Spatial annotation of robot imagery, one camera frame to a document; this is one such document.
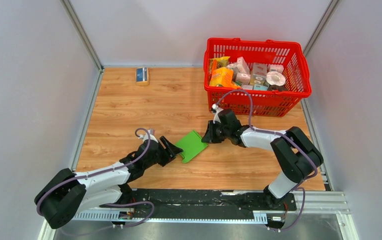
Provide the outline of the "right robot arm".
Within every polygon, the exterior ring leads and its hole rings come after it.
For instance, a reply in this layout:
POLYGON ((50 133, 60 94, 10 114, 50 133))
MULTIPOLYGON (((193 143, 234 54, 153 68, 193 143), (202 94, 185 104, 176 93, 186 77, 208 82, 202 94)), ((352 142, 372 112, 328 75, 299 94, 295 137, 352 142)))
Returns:
POLYGON ((236 146, 264 149, 275 154, 281 172, 264 189, 264 203, 272 210, 283 204, 290 191, 313 177, 324 162, 323 155, 299 127, 266 130, 242 125, 231 109, 213 107, 211 112, 214 118, 208 122, 201 140, 203 143, 219 144, 228 139, 236 146))

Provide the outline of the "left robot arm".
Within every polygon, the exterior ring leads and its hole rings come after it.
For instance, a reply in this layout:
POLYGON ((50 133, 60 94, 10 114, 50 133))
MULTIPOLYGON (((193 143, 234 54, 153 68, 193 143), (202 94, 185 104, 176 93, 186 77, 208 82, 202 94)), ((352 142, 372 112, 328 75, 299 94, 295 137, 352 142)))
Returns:
POLYGON ((58 229, 77 213, 94 207, 117 204, 124 208, 132 199, 129 182, 153 165, 166 166, 181 153, 183 149, 164 136, 156 139, 150 135, 143 138, 136 151, 108 167, 87 172, 64 168, 35 197, 37 213, 52 229, 58 229))

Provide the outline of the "green paper box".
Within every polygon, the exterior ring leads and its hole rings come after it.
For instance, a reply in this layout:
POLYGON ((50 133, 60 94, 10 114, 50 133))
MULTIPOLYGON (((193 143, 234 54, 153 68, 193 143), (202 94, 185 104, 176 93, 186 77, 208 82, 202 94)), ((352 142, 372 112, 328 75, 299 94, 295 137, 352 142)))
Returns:
POLYGON ((183 164, 190 162, 208 146, 207 143, 202 142, 202 137, 195 130, 189 132, 175 145, 183 150, 180 154, 183 164))

